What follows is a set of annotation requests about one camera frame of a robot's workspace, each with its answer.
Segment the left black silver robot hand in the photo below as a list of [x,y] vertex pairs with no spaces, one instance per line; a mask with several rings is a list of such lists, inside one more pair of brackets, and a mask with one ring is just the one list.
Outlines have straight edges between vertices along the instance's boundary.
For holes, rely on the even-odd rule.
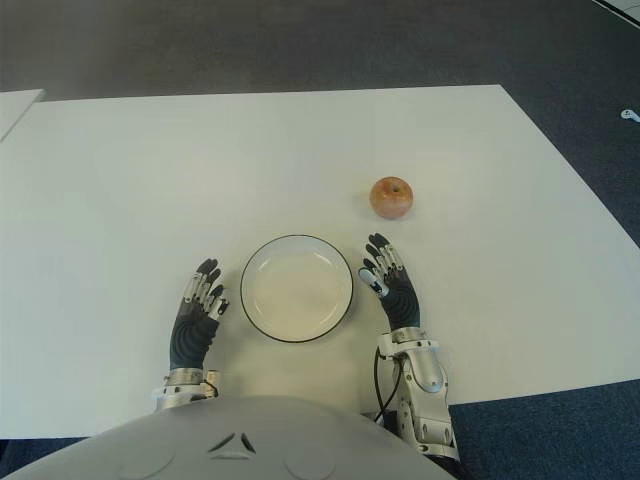
[[206,259],[189,279],[169,342],[170,370],[203,368],[220,319],[229,307],[220,276],[218,260]]

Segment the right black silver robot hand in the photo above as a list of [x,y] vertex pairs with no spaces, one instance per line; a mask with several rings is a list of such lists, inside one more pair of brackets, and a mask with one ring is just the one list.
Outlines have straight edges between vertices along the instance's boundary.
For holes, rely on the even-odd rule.
[[419,300],[397,249],[380,233],[368,237],[365,249],[358,276],[378,297],[390,329],[420,327]]

